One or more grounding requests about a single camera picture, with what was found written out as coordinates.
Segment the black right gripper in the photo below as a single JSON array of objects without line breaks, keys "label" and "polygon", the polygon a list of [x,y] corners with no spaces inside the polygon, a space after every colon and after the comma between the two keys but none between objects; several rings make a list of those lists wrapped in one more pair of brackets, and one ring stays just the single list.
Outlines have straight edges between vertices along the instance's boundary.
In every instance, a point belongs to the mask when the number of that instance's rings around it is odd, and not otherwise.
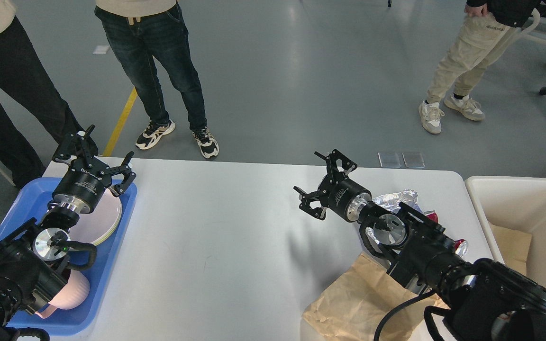
[{"label": "black right gripper", "polygon": [[[327,174],[314,192],[306,193],[294,186],[299,193],[299,208],[319,220],[325,219],[329,208],[347,222],[357,222],[362,209],[372,200],[369,190],[348,177],[357,169],[357,164],[338,149],[327,155],[315,151],[314,155],[325,161]],[[314,202],[319,202],[320,206],[312,207]]]}]

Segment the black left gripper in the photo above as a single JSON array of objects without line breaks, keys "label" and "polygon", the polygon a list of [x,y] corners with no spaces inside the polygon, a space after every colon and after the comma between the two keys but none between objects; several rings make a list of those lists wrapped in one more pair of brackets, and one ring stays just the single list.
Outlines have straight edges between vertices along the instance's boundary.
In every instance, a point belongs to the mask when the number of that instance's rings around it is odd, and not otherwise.
[{"label": "black left gripper", "polygon": [[[90,125],[86,131],[67,134],[52,156],[53,162],[68,166],[52,194],[53,202],[76,214],[93,212],[107,188],[114,197],[123,195],[136,177],[130,166],[134,152],[127,153],[119,166],[99,165],[88,143],[94,129],[95,125]],[[123,175],[123,179],[113,184],[117,175]]]}]

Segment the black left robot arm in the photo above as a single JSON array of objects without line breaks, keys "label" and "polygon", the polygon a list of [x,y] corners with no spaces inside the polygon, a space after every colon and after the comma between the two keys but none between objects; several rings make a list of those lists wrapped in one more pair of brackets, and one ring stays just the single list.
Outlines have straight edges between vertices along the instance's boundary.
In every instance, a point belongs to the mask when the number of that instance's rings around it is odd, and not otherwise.
[{"label": "black left robot arm", "polygon": [[58,145],[52,160],[68,169],[43,218],[30,218],[0,239],[0,341],[49,340],[46,330],[13,328],[9,322],[18,311],[45,319],[57,309],[77,307],[89,294],[84,272],[97,262],[98,248],[71,232],[81,215],[95,211],[105,193],[125,194],[136,177],[133,152],[119,166],[93,155],[87,142],[93,129],[69,133]]}]

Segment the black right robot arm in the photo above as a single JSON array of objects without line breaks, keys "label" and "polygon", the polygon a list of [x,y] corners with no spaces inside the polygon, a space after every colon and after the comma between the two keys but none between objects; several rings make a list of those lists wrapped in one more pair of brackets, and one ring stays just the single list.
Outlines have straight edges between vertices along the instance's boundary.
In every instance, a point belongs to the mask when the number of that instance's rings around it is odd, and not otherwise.
[{"label": "black right robot arm", "polygon": [[374,257],[387,260],[387,274],[412,298],[383,317],[373,335],[396,313],[432,295],[447,308],[427,306],[423,317],[434,341],[441,341],[433,315],[458,341],[546,341],[546,288],[501,262],[481,258],[470,263],[461,255],[463,240],[445,235],[444,227],[399,201],[390,211],[373,201],[371,192],[349,178],[357,164],[338,150],[319,157],[327,173],[314,192],[299,187],[300,209],[323,220],[327,208],[349,223],[358,222],[362,244]]}]

